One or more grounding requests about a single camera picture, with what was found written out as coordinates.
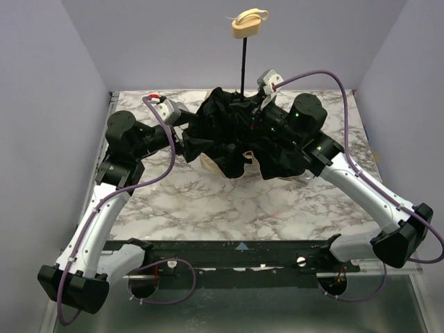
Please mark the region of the beige umbrella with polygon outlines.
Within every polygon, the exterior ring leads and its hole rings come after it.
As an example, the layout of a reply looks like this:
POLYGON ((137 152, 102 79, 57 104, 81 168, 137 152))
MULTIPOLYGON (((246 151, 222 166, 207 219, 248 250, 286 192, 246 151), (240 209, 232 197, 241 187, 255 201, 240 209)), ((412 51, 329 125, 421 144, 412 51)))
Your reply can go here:
POLYGON ((267 96, 259 90, 250 97, 221 87, 208 91, 184 129, 189 138, 185 160, 199 158, 203 167, 226 178, 242 177, 248 164, 254 164, 265 180, 303 174, 309 163, 299 147, 300 135, 288 121, 275 134, 251 131, 253 110, 267 96))

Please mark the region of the purple umbrella case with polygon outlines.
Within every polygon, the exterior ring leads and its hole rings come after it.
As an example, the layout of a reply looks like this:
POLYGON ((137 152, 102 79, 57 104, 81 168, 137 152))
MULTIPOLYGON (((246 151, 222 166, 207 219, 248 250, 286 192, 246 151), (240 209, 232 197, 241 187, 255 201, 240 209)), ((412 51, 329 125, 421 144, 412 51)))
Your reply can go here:
POLYGON ((183 113, 183 114, 191 114, 191 115, 194 115, 194 113, 191 112, 191 111, 189 110, 189 108, 188 108, 184 103, 182 103, 182 102, 177 102, 177 106, 178 106, 178 108, 180 109, 181 113, 183 113))

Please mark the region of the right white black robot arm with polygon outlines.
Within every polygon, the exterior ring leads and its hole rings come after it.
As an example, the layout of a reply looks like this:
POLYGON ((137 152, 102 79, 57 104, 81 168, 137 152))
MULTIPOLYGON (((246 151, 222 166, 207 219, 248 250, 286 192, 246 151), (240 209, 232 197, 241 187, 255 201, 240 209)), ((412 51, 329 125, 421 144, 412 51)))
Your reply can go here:
POLYGON ((339 188, 378 224, 373 232, 338 236, 329 252, 340 262, 378 258, 402 268, 425 239, 433 210, 414 205, 376 181, 326 135, 327 110, 313 94, 299 94, 289 111, 274 96, 251 98, 250 130, 258 141, 254 156, 266 178, 291 178, 310 171, 339 188))

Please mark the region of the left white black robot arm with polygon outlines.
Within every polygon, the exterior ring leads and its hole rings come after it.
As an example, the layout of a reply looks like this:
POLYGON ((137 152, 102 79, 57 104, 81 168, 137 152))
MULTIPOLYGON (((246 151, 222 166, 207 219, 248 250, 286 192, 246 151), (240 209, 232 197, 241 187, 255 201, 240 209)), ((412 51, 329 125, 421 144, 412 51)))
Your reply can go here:
POLYGON ((52 266, 44 265, 37 279, 57 304, 95 314, 104 304, 110 287, 127 273, 143 266, 152 245, 129 239, 119 248, 105 247, 119 213, 134 190, 143 184, 143 159, 175 141, 174 127, 185 122, 186 110, 158 112, 163 125, 147 126, 123 110, 107 121, 108 149, 99 165, 89 205, 68 246, 52 266))

